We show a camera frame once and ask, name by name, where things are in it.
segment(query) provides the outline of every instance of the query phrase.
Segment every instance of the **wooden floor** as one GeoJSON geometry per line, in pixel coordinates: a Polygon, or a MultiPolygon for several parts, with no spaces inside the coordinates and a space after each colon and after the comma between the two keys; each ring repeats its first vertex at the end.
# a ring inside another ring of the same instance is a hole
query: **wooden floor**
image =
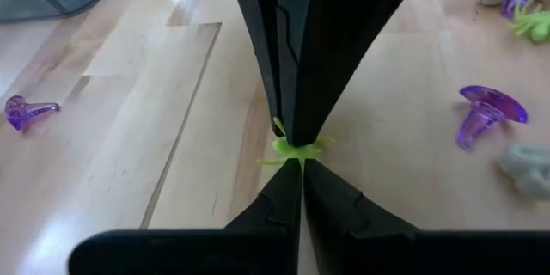
{"type": "MultiPolygon", "coordinates": [[[[515,141],[550,146],[550,45],[476,2],[401,5],[327,120],[323,161],[423,229],[550,229],[550,206],[494,163],[515,141]],[[469,84],[513,95],[530,124],[459,149],[469,84]]],[[[1,274],[64,273],[108,229],[223,227],[275,171],[256,163],[272,137],[236,0],[101,0],[0,26],[0,99],[14,94],[63,110],[25,135],[0,119],[1,274]]],[[[303,232],[300,272],[315,274],[303,232]]]]}

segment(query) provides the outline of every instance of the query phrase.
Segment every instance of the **lime green plastic piece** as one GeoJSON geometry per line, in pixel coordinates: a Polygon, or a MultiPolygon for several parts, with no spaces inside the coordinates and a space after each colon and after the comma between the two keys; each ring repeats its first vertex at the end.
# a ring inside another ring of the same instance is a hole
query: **lime green plastic piece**
{"type": "Polygon", "coordinates": [[[292,146],[286,140],[286,131],[284,130],[281,121],[275,117],[273,122],[278,129],[284,134],[282,137],[275,137],[273,140],[273,149],[281,156],[276,160],[260,160],[260,163],[267,165],[279,165],[286,162],[287,159],[298,159],[302,172],[305,168],[306,159],[317,159],[322,152],[322,147],[326,144],[334,142],[330,137],[318,137],[313,144],[300,147],[292,146]]]}
{"type": "Polygon", "coordinates": [[[550,35],[550,12],[544,12],[541,5],[528,13],[527,10],[534,0],[529,0],[522,8],[520,3],[514,8],[514,21],[510,25],[516,35],[524,35],[529,31],[529,37],[535,43],[541,43],[550,35]]]}

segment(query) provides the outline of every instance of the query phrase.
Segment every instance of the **lime green clip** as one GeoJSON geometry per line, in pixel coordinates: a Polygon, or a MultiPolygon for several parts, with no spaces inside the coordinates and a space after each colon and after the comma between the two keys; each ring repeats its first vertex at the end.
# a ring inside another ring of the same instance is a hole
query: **lime green clip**
{"type": "Polygon", "coordinates": [[[305,167],[306,159],[317,159],[322,152],[322,146],[334,142],[330,137],[318,137],[313,144],[300,147],[292,146],[286,140],[286,131],[281,121],[275,117],[273,122],[277,128],[284,134],[282,137],[276,137],[273,141],[273,149],[281,156],[277,160],[259,160],[261,164],[279,165],[286,162],[287,159],[298,159],[302,172],[305,167]]]}
{"type": "Polygon", "coordinates": [[[514,21],[510,25],[516,31],[516,35],[524,35],[529,31],[529,36],[535,43],[541,43],[550,34],[550,12],[542,11],[538,4],[536,8],[528,13],[529,6],[534,0],[529,0],[520,8],[520,2],[514,8],[514,21]]]}

